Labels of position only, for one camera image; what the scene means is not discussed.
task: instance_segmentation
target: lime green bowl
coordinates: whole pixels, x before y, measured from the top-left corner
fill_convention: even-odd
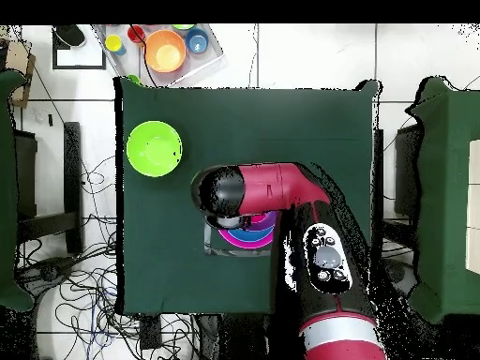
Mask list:
[[[190,29],[191,27],[195,26],[195,23],[192,23],[192,24],[175,24],[173,25],[173,27],[175,29],[179,29],[179,30],[188,30]]]
[[[166,175],[182,158],[182,140],[166,123],[144,122],[136,126],[128,137],[127,158],[140,174],[153,177]]]

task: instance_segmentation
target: green cloth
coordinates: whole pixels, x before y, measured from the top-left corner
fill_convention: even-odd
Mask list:
[[[480,275],[465,268],[470,141],[480,139],[480,92],[429,78],[412,114],[425,128],[418,158],[422,196],[418,276],[410,304],[431,323],[480,314]]]
[[[15,281],[13,270],[17,250],[18,185],[13,115],[8,98],[12,91],[25,84],[16,70],[0,71],[0,305],[24,312],[34,306],[32,297]]]
[[[124,150],[125,313],[272,312],[270,257],[204,254],[203,215],[190,182],[212,165],[315,162],[342,189],[369,240],[377,82],[357,91],[120,84],[124,148],[131,130],[148,120],[168,123],[183,143],[180,164],[160,178],[136,172]]]

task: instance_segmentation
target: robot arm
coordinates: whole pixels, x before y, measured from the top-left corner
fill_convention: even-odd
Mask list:
[[[267,211],[292,215],[288,233],[276,236],[291,237],[289,261],[301,318],[292,321],[301,324],[305,360],[386,360],[330,199],[307,168],[296,163],[212,167],[194,177],[192,199],[211,226],[223,229],[245,226],[251,216]],[[273,249],[282,245],[274,240]]]

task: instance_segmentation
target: orange bowl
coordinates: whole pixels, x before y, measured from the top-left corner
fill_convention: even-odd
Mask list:
[[[154,71],[172,72],[184,63],[187,49],[184,40],[171,30],[157,30],[145,42],[146,63]]]

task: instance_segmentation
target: white tile floor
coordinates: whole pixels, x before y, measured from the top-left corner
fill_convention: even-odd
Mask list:
[[[203,87],[248,87],[261,88],[343,88],[353,89],[365,79],[381,81],[380,128],[384,130],[384,147],[395,137],[397,130],[409,116],[405,109],[414,101],[416,90],[422,79],[431,75],[445,75],[456,88],[480,89],[480,29],[474,24],[260,24],[257,30],[253,23],[218,24],[212,23],[223,51],[227,65],[215,74],[193,81]],[[63,211],[63,128],[53,103],[65,121],[78,121],[82,129],[82,158],[88,171],[92,171],[103,159],[114,154],[114,112],[113,112],[113,69],[107,63],[107,70],[53,70],[52,33],[49,26],[23,26],[22,37],[32,41],[32,53],[37,57],[37,72],[32,80],[30,101],[26,110],[15,109],[18,128],[37,134],[37,211],[39,215]],[[257,58],[260,68],[257,81]],[[53,126],[48,123],[48,115]],[[96,195],[97,213],[102,218],[115,221],[116,205],[114,183],[114,160],[102,163],[97,171],[104,179],[92,174],[94,191],[104,189]],[[384,194],[395,197],[395,146],[384,153]],[[84,214],[95,214],[93,197],[83,193]],[[395,218],[391,201],[384,201],[386,217]],[[100,224],[95,220],[85,226],[86,247],[100,242],[114,230],[114,225]],[[65,254],[63,236],[49,236],[42,239],[43,247],[35,259]],[[26,252],[37,243],[26,245]],[[411,261],[412,254],[398,257]],[[107,268],[114,260],[96,257],[78,265],[78,269],[93,270]],[[409,290],[414,283],[413,275],[403,290]],[[81,296],[62,287],[67,299]],[[68,325],[79,316],[77,308],[89,304],[84,296],[75,307],[65,305],[60,288],[51,289],[43,298],[37,320],[37,343],[41,356],[53,360],[136,360],[136,340],[120,336],[97,335],[97,342],[89,347],[91,313],[85,311],[79,317],[84,332],[83,343]],[[165,316],[165,331],[172,337],[179,326],[174,315]],[[101,344],[109,345],[100,352]],[[189,359],[191,350],[184,338],[176,344],[183,348],[180,358]],[[143,352],[150,359],[152,352]],[[156,357],[168,352],[153,352]]]

